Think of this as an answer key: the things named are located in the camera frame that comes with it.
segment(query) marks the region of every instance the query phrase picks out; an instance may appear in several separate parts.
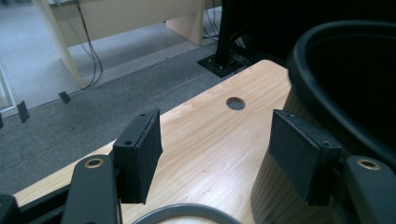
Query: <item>wooden table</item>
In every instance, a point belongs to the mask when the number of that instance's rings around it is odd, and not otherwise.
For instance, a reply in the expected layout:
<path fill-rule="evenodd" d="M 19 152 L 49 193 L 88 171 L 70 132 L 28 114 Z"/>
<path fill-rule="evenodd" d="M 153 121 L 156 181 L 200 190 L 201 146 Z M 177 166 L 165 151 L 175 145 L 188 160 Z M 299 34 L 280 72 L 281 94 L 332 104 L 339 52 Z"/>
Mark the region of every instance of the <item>wooden table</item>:
<path fill-rule="evenodd" d="M 283 107 L 289 90 L 287 70 L 261 61 L 161 115 L 163 154 L 147 203 L 123 204 L 124 223 L 174 203 L 206 204 L 241 223 L 254 223 L 250 193 L 268 146 L 273 110 Z M 246 107 L 232 110 L 226 105 L 231 97 Z M 92 154 L 107 154 L 112 144 Z M 18 192 L 19 205 L 67 185 L 74 165 Z"/>
<path fill-rule="evenodd" d="M 202 44 L 204 10 L 221 5 L 220 0 L 80 0 L 80 2 L 91 40 L 166 21 L 168 28 L 197 45 Z M 33 0 L 33 3 L 43 18 L 64 65 L 79 86 L 86 87 L 68 49 L 80 43 L 69 22 L 73 24 L 82 41 L 88 41 L 76 5 L 73 2 L 62 4 L 67 19 L 60 8 L 57 5 L 50 5 L 48 0 Z"/>

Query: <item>wood grain surface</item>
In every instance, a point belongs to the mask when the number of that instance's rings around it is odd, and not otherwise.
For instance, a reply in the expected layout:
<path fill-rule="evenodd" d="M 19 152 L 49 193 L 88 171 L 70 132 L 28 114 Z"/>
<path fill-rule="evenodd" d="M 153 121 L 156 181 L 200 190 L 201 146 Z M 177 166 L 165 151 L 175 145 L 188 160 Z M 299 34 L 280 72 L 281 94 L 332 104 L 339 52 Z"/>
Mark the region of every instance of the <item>wood grain surface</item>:
<path fill-rule="evenodd" d="M 206 204 L 241 223 L 254 223 L 252 186 L 268 146 L 272 112 L 283 107 L 289 90 L 287 70 L 261 61 L 161 115 L 163 154 L 147 203 L 123 204 L 123 223 L 174 203 Z M 229 108 L 231 97 L 242 99 L 245 108 Z M 112 144 L 92 154 L 107 154 Z M 74 165 L 18 192 L 19 205 L 67 185 Z"/>

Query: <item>black container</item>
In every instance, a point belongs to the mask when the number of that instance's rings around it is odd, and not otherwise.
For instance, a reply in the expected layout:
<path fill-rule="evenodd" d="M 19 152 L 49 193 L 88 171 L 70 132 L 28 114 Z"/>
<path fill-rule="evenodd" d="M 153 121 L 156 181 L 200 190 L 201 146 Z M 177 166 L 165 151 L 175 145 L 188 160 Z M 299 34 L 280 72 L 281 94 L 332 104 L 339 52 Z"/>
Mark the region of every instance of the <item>black container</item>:
<path fill-rule="evenodd" d="M 396 23 L 335 21 L 297 41 L 292 93 L 346 148 L 396 171 Z M 285 109 L 294 110 L 285 104 Z"/>

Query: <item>gray hose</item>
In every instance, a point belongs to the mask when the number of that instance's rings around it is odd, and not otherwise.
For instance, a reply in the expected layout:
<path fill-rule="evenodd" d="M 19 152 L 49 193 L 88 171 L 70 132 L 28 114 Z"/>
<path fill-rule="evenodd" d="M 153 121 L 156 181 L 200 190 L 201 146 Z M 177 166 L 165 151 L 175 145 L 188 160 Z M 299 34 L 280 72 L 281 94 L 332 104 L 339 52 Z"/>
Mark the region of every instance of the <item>gray hose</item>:
<path fill-rule="evenodd" d="M 151 224 L 171 217 L 203 217 L 217 223 L 240 224 L 235 218 L 219 209 L 198 203 L 171 204 L 145 214 L 133 224 Z"/>

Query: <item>brass ring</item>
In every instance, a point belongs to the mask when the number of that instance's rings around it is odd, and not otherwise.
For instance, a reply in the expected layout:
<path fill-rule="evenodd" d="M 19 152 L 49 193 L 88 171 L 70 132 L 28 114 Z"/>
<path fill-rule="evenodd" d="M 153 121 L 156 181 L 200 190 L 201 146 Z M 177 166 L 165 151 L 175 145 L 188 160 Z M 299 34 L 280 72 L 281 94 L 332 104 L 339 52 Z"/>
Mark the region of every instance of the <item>brass ring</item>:
<path fill-rule="evenodd" d="M 379 171 L 381 167 L 375 162 L 375 161 L 370 161 L 366 159 L 358 159 L 357 163 L 359 166 L 368 169 L 368 170 L 374 170 L 374 171 Z"/>
<path fill-rule="evenodd" d="M 85 168 L 93 169 L 101 166 L 105 161 L 101 158 L 93 158 L 84 163 Z"/>

